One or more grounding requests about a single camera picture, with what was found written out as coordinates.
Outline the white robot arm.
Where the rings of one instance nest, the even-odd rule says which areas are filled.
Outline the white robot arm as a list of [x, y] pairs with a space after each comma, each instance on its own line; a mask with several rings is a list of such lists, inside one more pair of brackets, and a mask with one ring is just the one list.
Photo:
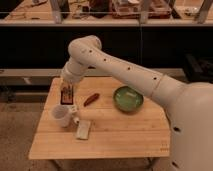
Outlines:
[[102, 51], [93, 35], [72, 40], [61, 76], [81, 81], [88, 67], [109, 73], [160, 105], [170, 126], [169, 171], [213, 171], [213, 84], [184, 83]]

